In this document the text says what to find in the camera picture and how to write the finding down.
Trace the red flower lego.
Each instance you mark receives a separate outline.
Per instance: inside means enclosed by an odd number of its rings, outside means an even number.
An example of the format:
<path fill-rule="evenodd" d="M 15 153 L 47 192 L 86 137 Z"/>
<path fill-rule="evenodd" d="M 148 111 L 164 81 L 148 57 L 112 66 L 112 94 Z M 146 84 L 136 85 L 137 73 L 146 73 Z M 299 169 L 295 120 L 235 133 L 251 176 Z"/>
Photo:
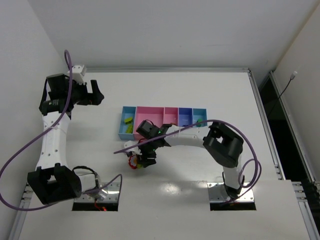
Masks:
<path fill-rule="evenodd" d="M 131 169 L 135 170 L 138 168 L 138 163 L 137 163 L 137 156 L 132 155 L 128 158 L 128 165 L 130 166 Z"/>

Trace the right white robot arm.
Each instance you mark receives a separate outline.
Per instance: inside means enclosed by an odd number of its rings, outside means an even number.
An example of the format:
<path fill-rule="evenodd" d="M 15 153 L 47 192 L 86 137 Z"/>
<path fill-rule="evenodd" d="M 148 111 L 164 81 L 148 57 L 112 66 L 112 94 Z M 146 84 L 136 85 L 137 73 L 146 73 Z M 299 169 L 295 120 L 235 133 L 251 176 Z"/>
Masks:
<path fill-rule="evenodd" d="M 157 127 L 144 120 L 136 132 L 145 140 L 160 137 L 138 147 L 137 164 L 143 168 L 156 163 L 156 150 L 162 147 L 189 146 L 206 149 L 213 159 L 223 167 L 222 178 L 227 195 L 236 199 L 241 192 L 244 176 L 241 173 L 240 157 L 244 140 L 223 123 L 210 126 L 190 127 L 182 130 L 172 124 Z"/>

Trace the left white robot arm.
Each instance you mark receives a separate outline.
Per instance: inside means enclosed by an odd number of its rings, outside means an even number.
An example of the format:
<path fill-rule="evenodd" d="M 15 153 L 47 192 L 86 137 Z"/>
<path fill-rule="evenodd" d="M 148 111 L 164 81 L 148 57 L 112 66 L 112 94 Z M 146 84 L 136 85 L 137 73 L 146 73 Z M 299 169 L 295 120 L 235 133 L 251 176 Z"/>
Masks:
<path fill-rule="evenodd" d="M 96 80 L 80 84 L 65 74 L 47 76 L 39 105 L 44 136 L 35 171 L 27 182 L 43 205 L 79 198 L 84 192 L 99 187 L 98 174 L 76 174 L 66 159 L 67 131 L 75 105 L 98 106 L 104 99 Z"/>

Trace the small lime lego brick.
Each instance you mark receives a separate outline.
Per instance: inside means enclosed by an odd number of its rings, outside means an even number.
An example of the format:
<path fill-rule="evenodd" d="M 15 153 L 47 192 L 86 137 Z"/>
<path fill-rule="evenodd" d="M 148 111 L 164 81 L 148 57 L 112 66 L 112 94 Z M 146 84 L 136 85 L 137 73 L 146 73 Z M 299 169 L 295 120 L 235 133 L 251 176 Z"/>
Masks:
<path fill-rule="evenodd" d="M 128 125 L 125 133 L 126 133 L 126 134 L 132 134 L 132 133 L 133 133 L 133 128 L 134 128 L 134 127 L 133 127 L 132 124 Z"/>

